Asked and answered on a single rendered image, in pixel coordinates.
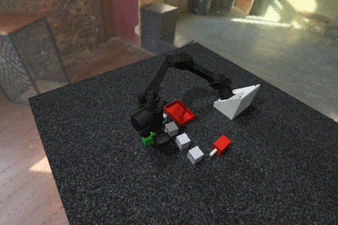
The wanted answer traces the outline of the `red tray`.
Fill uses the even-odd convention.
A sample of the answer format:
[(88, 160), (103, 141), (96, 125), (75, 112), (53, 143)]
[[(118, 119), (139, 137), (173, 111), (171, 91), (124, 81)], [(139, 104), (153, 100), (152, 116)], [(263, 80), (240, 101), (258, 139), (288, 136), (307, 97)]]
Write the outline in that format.
[(179, 100), (164, 106), (163, 110), (179, 127), (195, 119), (195, 115)]

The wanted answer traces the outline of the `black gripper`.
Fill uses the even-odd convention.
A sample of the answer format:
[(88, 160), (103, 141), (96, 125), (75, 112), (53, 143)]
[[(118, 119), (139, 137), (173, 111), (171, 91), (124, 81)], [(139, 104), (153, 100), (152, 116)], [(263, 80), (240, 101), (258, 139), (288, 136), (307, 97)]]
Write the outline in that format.
[(160, 120), (158, 121), (154, 121), (151, 123), (151, 125), (154, 125), (155, 128), (155, 135), (151, 136), (156, 147), (157, 148), (161, 148), (165, 145), (168, 145), (171, 143), (171, 138), (169, 136), (169, 134), (167, 132), (165, 132), (164, 130), (162, 130), (161, 128), (164, 127), (164, 124), (162, 123), (162, 121), (164, 121), (165, 118), (162, 117)]

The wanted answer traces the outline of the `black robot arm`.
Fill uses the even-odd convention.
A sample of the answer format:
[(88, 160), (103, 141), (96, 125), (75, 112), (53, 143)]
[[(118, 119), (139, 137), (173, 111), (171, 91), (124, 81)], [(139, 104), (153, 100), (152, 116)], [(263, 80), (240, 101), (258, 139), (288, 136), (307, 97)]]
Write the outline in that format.
[(141, 138), (147, 138), (151, 135), (151, 132), (155, 132), (154, 125), (151, 125), (151, 123), (153, 120), (158, 121), (163, 117), (163, 108), (168, 102), (162, 98), (158, 100), (156, 98), (160, 83), (169, 67), (188, 70), (208, 80), (209, 86), (219, 91), (220, 100), (227, 100), (236, 95), (232, 92), (230, 87), (232, 81), (229, 78), (224, 74), (213, 73), (195, 63), (188, 53), (166, 55), (161, 58), (150, 80), (138, 91), (138, 111), (130, 115), (132, 126)]

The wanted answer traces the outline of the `red block with white pin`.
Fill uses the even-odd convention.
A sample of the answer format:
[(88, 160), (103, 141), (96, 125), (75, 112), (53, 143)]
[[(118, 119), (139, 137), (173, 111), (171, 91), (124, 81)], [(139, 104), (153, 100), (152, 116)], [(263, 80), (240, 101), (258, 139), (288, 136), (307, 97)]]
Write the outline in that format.
[(210, 153), (210, 156), (213, 156), (215, 153), (220, 155), (224, 149), (230, 144), (230, 141), (227, 137), (222, 135), (212, 146), (211, 150), (213, 151)]

